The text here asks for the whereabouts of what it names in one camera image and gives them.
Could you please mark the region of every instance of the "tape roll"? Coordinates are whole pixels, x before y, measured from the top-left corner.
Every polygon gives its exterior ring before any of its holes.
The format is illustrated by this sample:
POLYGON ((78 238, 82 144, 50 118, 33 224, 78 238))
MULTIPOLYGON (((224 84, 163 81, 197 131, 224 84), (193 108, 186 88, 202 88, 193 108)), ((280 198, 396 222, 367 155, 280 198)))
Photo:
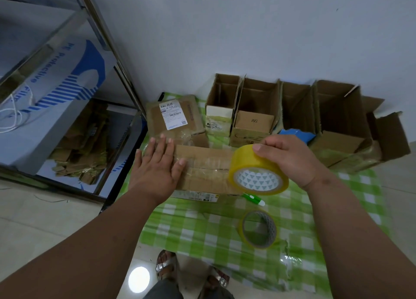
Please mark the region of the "tape roll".
POLYGON ((247 243, 248 245, 252 246, 255 249, 268 249, 273 245, 273 243, 276 241, 276 237, 278 234, 278 229, 276 227, 276 224, 273 220, 273 218, 264 211, 260 210, 254 210, 247 212, 244 217, 240 220, 240 223, 238 225, 238 234, 240 235, 243 242, 247 243), (253 237, 250 237, 247 230, 245 229, 245 225, 247 222, 247 219, 251 216, 257 216, 262 220, 262 223, 266 225, 266 235, 265 239, 263 241, 260 241, 259 239, 254 239, 253 237))
POLYGON ((259 157, 252 145, 238 148, 232 158, 228 181, 242 192, 275 195, 289 186, 288 177, 276 163, 259 157))

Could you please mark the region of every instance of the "forearm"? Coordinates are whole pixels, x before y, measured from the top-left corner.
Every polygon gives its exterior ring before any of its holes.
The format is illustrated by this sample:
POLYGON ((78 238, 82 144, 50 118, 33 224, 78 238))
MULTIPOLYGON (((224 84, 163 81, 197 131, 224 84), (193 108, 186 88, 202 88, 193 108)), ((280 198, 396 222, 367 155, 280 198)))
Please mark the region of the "forearm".
POLYGON ((148 195, 127 192, 100 216, 1 282, 2 297, 116 298, 141 230, 155 207, 148 195))
POLYGON ((332 173, 307 187, 335 298, 408 298, 416 268, 332 173))

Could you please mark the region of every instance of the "open cardboard box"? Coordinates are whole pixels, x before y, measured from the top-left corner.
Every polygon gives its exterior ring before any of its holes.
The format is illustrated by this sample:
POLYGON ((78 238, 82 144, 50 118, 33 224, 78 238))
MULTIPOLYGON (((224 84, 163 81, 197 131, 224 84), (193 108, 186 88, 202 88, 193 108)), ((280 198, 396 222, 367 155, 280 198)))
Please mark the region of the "open cardboard box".
POLYGON ((318 134, 311 150, 327 167, 372 144, 361 90, 353 84, 319 80, 313 86, 318 134))
POLYGON ((315 122, 315 87, 307 84, 282 82, 283 129, 282 135, 296 135, 308 143, 319 133, 315 122))
POLYGON ((399 114, 393 112, 390 115, 376 118, 373 112, 384 100, 363 96, 362 101, 373 142, 369 147, 332 165, 331 170, 359 172, 410 153, 399 114))
POLYGON ((187 124, 173 129, 168 129, 163 118, 160 105, 165 102, 150 102, 146 104, 147 125, 149 135, 157 140, 160 134, 165 134, 166 138, 172 138, 175 144, 195 145, 196 147, 208 148, 208 138, 205 134, 204 124, 199 113, 198 104, 194 95, 182 96, 175 100, 180 105, 180 111, 185 116, 187 124))
POLYGON ((187 159, 177 190, 189 190, 220 195, 241 195, 228 183, 228 171, 233 151, 177 145, 174 160, 187 159))
POLYGON ((245 78, 231 128, 230 146, 260 142, 282 123, 282 93, 280 80, 269 83, 245 78))
POLYGON ((237 93, 242 84, 240 76, 215 75, 214 83, 205 104, 208 134, 229 137, 237 103, 237 93))

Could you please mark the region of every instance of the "pant leg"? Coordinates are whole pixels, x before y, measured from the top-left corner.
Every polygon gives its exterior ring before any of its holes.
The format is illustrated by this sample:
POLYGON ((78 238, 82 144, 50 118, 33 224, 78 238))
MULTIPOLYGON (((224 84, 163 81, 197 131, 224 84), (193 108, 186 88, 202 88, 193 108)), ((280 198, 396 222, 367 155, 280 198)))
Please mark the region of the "pant leg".
POLYGON ((234 296, 226 288, 219 286, 204 299, 234 299, 234 296))
POLYGON ((158 281, 143 299, 184 299, 184 297, 173 281, 164 279, 158 281))

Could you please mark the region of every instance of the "person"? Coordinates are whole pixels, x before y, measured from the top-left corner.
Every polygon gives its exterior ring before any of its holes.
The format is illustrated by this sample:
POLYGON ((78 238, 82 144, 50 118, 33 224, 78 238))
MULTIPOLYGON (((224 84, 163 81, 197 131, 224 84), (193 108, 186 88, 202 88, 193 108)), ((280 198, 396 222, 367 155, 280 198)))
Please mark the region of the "person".
MULTIPOLYGON (((0 283, 1 298, 116 298, 140 232, 175 189, 186 165, 173 165, 174 143, 152 138, 140 150, 128 191, 112 207, 0 283)), ((276 162, 309 195, 334 298, 415 298, 416 266, 361 207, 352 191, 297 137, 271 135, 254 152, 276 162)), ((146 299, 182 298, 176 257, 162 251, 158 283, 146 299)), ((229 277, 215 270, 200 298, 233 298, 229 277)))

